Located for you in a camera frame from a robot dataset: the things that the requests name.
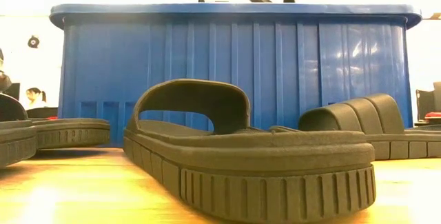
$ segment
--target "wooden table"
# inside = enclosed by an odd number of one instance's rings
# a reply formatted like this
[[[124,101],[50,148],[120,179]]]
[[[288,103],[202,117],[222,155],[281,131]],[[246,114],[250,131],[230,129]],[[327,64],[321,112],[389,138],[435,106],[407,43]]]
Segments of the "wooden table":
[[[377,200],[328,223],[439,223],[441,159],[375,162]],[[45,151],[0,170],[0,223],[225,223],[194,212],[120,149]]]

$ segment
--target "red object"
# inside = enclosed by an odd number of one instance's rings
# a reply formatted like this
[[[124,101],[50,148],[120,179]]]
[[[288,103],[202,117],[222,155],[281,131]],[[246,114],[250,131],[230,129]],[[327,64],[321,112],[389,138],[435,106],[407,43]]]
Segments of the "red object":
[[[430,112],[427,113],[425,118],[431,118],[431,117],[441,117],[441,112]]]

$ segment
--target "black hair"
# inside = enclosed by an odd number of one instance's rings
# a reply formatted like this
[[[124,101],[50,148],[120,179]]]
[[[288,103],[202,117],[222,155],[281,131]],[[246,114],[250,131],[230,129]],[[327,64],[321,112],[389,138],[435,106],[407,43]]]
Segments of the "black hair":
[[[36,87],[33,87],[33,88],[27,89],[26,92],[33,92],[33,93],[41,94],[41,100],[43,100],[43,102],[46,102],[46,92],[44,92],[43,90],[40,90]]]

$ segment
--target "woman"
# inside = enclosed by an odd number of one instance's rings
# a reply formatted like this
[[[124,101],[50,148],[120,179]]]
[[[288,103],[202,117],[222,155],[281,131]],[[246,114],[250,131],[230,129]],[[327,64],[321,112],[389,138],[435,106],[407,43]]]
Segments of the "woman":
[[[29,99],[28,109],[46,107],[46,92],[38,88],[30,88],[26,90]]]

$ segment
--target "blue storage crate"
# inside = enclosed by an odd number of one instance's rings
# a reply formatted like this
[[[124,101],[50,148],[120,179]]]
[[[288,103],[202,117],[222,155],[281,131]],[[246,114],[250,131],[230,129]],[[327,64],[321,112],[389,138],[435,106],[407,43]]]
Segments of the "blue storage crate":
[[[252,125],[296,128],[311,108],[387,93],[410,127],[406,29],[411,6],[302,4],[61,5],[64,29],[59,117],[112,124],[112,146],[138,98],[170,79],[233,83],[252,105]],[[143,118],[210,129],[199,114],[152,112]]]

